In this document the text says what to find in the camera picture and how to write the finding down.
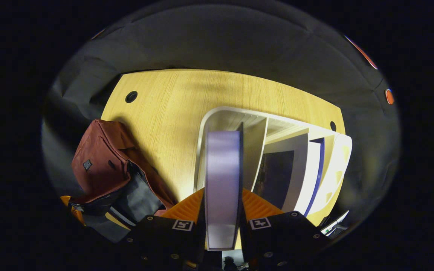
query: table surface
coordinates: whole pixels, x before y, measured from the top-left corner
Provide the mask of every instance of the table surface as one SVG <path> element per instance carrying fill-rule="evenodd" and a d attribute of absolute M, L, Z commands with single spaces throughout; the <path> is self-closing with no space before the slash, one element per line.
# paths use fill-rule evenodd
<path fill-rule="evenodd" d="M 127 103 L 131 91 L 138 96 Z M 215 70 L 125 74 L 101 118 L 127 125 L 148 161 L 181 201 L 193 193 L 200 122 L 209 110 L 220 106 L 270 113 L 326 129 L 331 129 L 333 121 L 336 132 L 345 134 L 341 110 L 321 98 L 268 79 Z M 318 213 L 328 214 L 338 195 L 339 191 Z M 312 220 L 319 220 L 319 214 Z"/>

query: red bag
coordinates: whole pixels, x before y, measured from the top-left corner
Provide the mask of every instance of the red bag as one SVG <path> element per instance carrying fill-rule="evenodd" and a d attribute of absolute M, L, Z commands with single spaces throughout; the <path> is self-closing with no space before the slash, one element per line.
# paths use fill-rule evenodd
<path fill-rule="evenodd" d="M 78 145 L 71 167 L 86 195 L 70 202 L 84 209 L 85 205 L 99 201 L 109 208 L 108 201 L 117 197 L 112 195 L 131 179 L 129 170 L 134 167 L 131 163 L 143 173 L 151 191 L 167 210 L 177 203 L 125 125 L 105 120 L 93 120 Z"/>

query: wooden table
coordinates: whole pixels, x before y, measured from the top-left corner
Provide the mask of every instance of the wooden table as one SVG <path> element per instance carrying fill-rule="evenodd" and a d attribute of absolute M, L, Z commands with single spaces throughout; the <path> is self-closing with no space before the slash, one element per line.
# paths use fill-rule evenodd
<path fill-rule="evenodd" d="M 131 91 L 137 91 L 138 96 L 127 103 L 125 98 Z M 271 113 L 327 129 L 331 129 L 333 121 L 336 132 L 345 134 L 341 110 L 327 101 L 267 79 L 215 70 L 125 74 L 101 118 L 129 127 L 148 161 L 181 201 L 194 192 L 200 122 L 209 110 L 220 106 Z M 326 208 L 310 219 L 314 224 L 318 216 L 329 214 L 338 195 L 339 191 Z"/>

